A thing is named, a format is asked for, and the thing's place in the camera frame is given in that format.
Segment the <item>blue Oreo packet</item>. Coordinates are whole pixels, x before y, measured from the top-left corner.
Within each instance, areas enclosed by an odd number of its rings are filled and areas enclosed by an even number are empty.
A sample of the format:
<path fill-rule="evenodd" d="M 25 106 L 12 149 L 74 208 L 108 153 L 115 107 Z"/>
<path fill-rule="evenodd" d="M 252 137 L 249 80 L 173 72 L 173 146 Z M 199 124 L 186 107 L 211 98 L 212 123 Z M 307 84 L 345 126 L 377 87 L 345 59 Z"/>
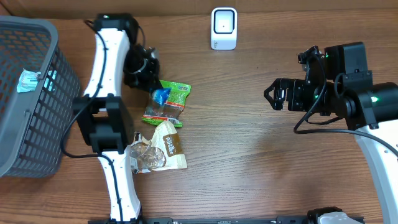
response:
<path fill-rule="evenodd" d="M 162 115 L 165 109 L 165 103 L 168 100 L 170 94 L 171 94 L 170 88 L 162 88 L 155 90 L 150 96 L 145 114 L 152 116 Z"/>

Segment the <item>light teal snack packet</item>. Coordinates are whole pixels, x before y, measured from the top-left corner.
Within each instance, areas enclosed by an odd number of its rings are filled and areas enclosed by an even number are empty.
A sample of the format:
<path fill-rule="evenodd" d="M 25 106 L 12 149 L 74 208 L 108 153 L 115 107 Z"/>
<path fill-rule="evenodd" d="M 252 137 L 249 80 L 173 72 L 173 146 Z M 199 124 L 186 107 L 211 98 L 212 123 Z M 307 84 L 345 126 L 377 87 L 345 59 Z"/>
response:
<path fill-rule="evenodd" d="M 17 92 L 18 93 L 27 93 L 30 91 L 35 91 L 39 81 L 38 77 L 41 75 L 41 72 L 32 72 L 26 69 L 23 70 L 19 77 L 19 81 L 17 84 Z M 48 75 L 55 81 L 57 77 L 56 70 L 50 70 Z M 45 79 L 44 87 L 47 88 L 49 91 L 53 91 L 55 87 L 53 87 L 54 82 L 51 81 L 49 78 Z"/>

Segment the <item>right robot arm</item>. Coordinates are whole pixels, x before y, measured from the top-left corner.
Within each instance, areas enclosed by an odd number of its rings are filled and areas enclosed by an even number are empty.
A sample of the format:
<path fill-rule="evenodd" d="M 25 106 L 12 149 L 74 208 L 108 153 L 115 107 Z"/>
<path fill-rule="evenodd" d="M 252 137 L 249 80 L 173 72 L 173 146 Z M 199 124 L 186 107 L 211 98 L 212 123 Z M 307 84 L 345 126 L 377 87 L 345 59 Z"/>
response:
<path fill-rule="evenodd" d="M 352 134 L 368 163 L 384 223 L 397 223 L 397 84 L 375 84 L 363 42 L 297 55 L 305 78 L 278 78 L 264 90 L 274 110 L 303 112 L 296 134 Z"/>

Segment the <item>beige cookie bag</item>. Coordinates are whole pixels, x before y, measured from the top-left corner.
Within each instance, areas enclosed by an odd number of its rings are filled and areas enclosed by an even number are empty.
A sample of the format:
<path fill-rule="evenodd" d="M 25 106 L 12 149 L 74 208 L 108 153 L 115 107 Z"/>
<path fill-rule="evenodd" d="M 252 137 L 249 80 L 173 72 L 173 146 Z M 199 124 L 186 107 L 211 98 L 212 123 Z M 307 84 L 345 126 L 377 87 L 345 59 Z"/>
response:
<path fill-rule="evenodd" d="M 160 123 L 151 139 L 135 132 L 129 147 L 133 174 L 187 168 L 180 136 L 170 121 Z"/>

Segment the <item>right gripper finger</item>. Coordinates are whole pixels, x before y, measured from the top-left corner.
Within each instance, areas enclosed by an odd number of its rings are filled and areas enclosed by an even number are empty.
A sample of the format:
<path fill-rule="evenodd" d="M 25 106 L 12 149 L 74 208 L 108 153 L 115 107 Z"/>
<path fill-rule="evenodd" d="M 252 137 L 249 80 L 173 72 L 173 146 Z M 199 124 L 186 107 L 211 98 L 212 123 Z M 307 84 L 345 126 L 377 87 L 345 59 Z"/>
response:
<path fill-rule="evenodd" d="M 264 98 L 267 100 L 285 100 L 288 79 L 277 78 L 271 86 L 264 90 Z"/>
<path fill-rule="evenodd" d="M 286 92 L 284 89 L 274 89 L 273 91 L 272 107 L 274 110 L 283 110 L 284 102 L 286 98 Z"/>

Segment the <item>green snack bag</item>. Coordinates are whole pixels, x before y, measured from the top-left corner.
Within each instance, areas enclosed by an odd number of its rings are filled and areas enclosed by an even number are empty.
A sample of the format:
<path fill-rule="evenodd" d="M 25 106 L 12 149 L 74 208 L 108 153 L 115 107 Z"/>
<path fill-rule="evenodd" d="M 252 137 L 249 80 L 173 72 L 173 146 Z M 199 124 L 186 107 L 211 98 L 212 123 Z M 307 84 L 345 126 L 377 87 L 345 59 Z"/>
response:
<path fill-rule="evenodd" d="M 162 88 L 170 88 L 171 94 L 165 103 L 165 109 L 162 115 L 152 116 L 142 115 L 142 120 L 151 125 L 159 125 L 163 121 L 170 121 L 176 128 L 181 128 L 183 123 L 178 119 L 179 115 L 185 109 L 186 99 L 191 92 L 191 85 L 178 82 L 160 80 Z"/>

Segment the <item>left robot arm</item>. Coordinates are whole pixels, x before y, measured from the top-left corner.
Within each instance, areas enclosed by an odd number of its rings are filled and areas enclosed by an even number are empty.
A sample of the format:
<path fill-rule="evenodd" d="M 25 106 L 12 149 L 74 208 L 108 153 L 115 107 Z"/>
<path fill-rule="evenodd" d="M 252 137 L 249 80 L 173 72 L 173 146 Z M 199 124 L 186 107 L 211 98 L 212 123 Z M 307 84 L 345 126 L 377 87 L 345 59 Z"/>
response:
<path fill-rule="evenodd" d="M 99 160 L 111 211 L 106 223 L 142 223 L 134 188 L 131 148 L 134 123 L 121 97 L 127 85 L 153 93 L 161 89 L 159 54 L 139 44 L 142 27 L 129 13 L 98 14 L 85 24 L 95 33 L 95 61 L 83 96 L 72 103 L 74 117 L 91 157 Z"/>

